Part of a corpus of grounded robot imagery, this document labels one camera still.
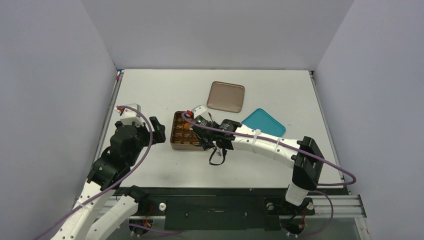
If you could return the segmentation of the gold cookie tin box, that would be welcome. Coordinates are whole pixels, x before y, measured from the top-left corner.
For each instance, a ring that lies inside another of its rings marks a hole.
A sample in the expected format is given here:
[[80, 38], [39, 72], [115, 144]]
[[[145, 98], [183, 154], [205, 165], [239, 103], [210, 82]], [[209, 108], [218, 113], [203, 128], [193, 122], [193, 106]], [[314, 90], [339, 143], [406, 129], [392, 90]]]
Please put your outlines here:
[[201, 142], [192, 130], [185, 129], [182, 111], [176, 111], [172, 120], [170, 145], [176, 151], [204, 151]]

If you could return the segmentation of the brown tin lid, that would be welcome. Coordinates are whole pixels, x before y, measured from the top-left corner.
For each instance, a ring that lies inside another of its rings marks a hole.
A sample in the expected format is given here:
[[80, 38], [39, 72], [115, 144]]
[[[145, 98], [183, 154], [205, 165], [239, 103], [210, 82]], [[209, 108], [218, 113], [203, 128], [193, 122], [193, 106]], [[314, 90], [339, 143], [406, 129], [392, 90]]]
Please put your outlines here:
[[210, 87], [206, 106], [213, 110], [240, 113], [243, 108], [244, 96], [244, 86], [214, 81]]

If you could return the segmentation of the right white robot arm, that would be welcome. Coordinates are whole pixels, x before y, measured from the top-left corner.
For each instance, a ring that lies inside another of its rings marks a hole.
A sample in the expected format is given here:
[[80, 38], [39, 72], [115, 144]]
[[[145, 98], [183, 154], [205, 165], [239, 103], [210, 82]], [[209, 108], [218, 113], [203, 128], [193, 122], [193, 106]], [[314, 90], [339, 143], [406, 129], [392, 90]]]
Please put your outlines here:
[[321, 159], [324, 156], [313, 138], [281, 138], [249, 128], [237, 121], [225, 119], [217, 124], [202, 116], [198, 116], [189, 127], [205, 150], [214, 148], [223, 157], [228, 150], [247, 151], [292, 169], [291, 182], [282, 199], [282, 207], [289, 214], [296, 213], [308, 193], [318, 187], [324, 165]]

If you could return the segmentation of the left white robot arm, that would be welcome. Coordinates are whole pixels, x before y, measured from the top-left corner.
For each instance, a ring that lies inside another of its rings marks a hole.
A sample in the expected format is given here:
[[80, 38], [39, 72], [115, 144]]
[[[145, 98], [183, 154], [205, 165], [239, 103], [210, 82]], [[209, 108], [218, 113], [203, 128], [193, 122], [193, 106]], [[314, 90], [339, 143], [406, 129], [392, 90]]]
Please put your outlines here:
[[54, 240], [105, 240], [126, 218], [149, 210], [148, 193], [133, 185], [117, 205], [98, 216], [120, 187], [120, 181], [135, 169], [142, 149], [165, 142], [166, 127], [155, 116], [149, 120], [150, 124], [144, 123], [136, 115], [121, 117], [115, 123], [110, 145], [93, 163], [72, 214], [53, 236]]

